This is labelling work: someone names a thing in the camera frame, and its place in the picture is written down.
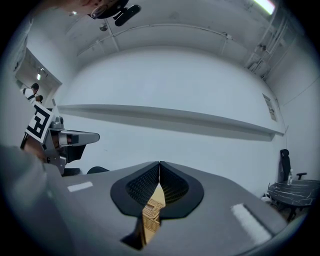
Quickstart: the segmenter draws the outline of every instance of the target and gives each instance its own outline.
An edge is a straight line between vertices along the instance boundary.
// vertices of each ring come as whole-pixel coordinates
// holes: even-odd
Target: black foam holder
[[[159,182],[166,204],[160,220],[188,216],[204,197],[204,188],[197,179],[163,161],[119,179],[112,185],[110,196],[123,214],[140,217]]]

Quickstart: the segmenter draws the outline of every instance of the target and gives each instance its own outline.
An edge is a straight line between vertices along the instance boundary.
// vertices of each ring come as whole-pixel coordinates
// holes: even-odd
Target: white wall
[[[52,21],[47,16],[47,12],[34,18],[27,47],[37,60],[62,83],[54,95],[55,101],[59,103],[66,96],[69,83],[78,72],[78,61],[71,45],[64,44],[66,40],[64,37],[59,38],[61,41],[59,46],[50,38],[50,31],[46,30],[46,24],[50,23]]]
[[[311,43],[299,37],[267,83],[287,127],[294,173],[320,180],[320,62]]]
[[[81,70],[62,104],[187,110],[282,130],[282,121],[271,119],[262,93],[273,99],[262,80],[207,52],[147,47],[115,54]],[[256,196],[278,177],[279,150],[284,146],[279,135],[70,111],[63,111],[66,129],[100,134],[100,141],[88,145],[81,160],[67,165],[84,173],[94,166],[113,171],[168,161],[227,177]]]
[[[61,105],[109,104],[191,111],[283,132],[263,94],[266,84],[243,67],[189,48],[156,46],[112,54],[82,69]]]
[[[43,105],[46,108],[49,108],[49,109],[53,109],[54,108],[54,104],[52,102],[52,99],[55,98],[55,95],[56,95],[56,92],[57,92],[58,89],[59,89],[59,87],[55,87],[50,91],[48,97],[46,98],[46,101],[44,101],[44,103],[43,103]]]

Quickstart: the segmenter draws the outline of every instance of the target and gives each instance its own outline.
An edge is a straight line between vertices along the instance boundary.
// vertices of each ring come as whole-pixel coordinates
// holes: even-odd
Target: wall shelf
[[[237,130],[247,133],[262,133],[281,135],[284,133],[252,123],[230,119],[222,116],[183,111],[169,108],[132,106],[132,105],[109,105],[109,104],[76,104],[59,105],[59,112],[66,115],[81,115],[81,113],[95,113],[113,116],[128,116],[132,118],[144,118],[163,120],[167,122],[184,123],[205,127],[220,126],[222,129]]]

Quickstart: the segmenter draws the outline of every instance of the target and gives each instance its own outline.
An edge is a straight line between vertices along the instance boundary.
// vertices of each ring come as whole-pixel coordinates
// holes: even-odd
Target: gray table
[[[268,189],[272,199],[291,208],[288,221],[296,213],[297,208],[310,207],[317,198],[320,191],[319,180],[293,180],[291,185],[286,181],[277,182]]]

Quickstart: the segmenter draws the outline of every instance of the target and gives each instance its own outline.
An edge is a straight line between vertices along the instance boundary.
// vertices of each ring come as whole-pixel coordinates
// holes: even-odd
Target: ceiling light
[[[108,26],[107,26],[106,23],[102,23],[102,24],[100,25],[99,29],[100,29],[101,31],[107,31],[107,30],[108,30]]]
[[[77,14],[78,13],[76,11],[74,11],[74,10],[69,12],[69,16],[74,16],[74,15],[77,15]]]
[[[272,14],[275,10],[275,4],[270,0],[254,0],[258,5],[267,11],[268,14]]]

